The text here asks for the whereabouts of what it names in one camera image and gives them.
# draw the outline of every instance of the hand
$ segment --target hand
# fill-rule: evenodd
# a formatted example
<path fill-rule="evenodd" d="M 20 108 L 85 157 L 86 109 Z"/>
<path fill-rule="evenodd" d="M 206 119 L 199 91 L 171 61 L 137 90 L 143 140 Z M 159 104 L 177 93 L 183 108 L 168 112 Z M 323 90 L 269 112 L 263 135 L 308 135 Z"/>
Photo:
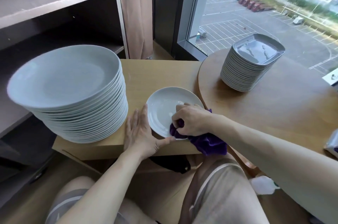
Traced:
<path fill-rule="evenodd" d="M 212 117 L 214 114 L 201 108 L 199 105 L 192 106 L 189 103 L 176 106 L 176 113 L 171 117 L 172 123 L 178 133 L 187 136 L 199 136 L 210 132 Z M 179 128 L 177 120 L 184 120 L 184 127 Z"/>
<path fill-rule="evenodd" d="M 133 116 L 128 116 L 126 123 L 126 135 L 124 139 L 124 151 L 133 148 L 144 160 L 159 150 L 161 147 L 175 141 L 174 137 L 157 139 L 151 135 L 148 122 L 148 106 L 145 104 L 141 111 L 136 109 Z"/>

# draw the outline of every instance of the road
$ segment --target road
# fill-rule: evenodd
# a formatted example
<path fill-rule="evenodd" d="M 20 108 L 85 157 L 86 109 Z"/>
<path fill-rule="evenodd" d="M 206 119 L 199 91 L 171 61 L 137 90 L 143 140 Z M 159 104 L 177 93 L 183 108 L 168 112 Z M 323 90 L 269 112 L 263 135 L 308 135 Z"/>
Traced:
<path fill-rule="evenodd" d="M 208 36 L 196 41 L 207 55 L 230 48 L 241 38 L 265 34 L 284 45 L 288 57 L 323 77 L 338 67 L 337 41 L 321 36 L 308 26 L 295 26 L 276 11 L 252 12 L 236 0 L 207 0 L 201 26 Z"/>

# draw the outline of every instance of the plate stack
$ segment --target plate stack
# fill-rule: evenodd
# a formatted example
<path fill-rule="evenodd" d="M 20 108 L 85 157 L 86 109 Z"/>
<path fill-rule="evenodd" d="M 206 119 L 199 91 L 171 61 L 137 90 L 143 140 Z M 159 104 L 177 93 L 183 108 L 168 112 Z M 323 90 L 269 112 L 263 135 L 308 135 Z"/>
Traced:
<path fill-rule="evenodd" d="M 263 34 L 250 35 L 230 48 L 221 70 L 221 79 L 229 87 L 247 92 L 255 87 L 284 52 L 284 46 L 276 40 Z"/>
<path fill-rule="evenodd" d="M 104 139 L 123 124 L 125 90 L 120 59 L 94 45 L 44 53 L 19 68 L 7 86 L 11 100 L 76 143 Z"/>

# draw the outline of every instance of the forearm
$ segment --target forearm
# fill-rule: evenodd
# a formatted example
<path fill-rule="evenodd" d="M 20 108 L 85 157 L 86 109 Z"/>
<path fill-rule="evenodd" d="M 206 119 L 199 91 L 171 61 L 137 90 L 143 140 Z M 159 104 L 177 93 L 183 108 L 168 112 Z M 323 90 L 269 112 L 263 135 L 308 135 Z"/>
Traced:
<path fill-rule="evenodd" d="M 58 223 L 114 223 L 140 162 L 136 150 L 126 150 Z"/>
<path fill-rule="evenodd" d="M 296 202 L 324 223 L 336 223 L 338 162 L 224 116 L 217 115 L 211 133 L 258 166 Z"/>

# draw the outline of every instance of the round table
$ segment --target round table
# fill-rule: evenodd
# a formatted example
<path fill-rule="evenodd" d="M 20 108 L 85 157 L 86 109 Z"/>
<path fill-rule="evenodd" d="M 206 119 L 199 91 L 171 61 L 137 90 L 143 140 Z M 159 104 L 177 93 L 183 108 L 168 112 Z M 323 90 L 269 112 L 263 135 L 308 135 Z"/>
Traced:
<path fill-rule="evenodd" d="M 338 128 L 338 93 L 316 73 L 282 56 L 249 92 L 219 77 L 228 49 L 208 56 L 199 69 L 202 101 L 213 113 L 323 154 Z"/>

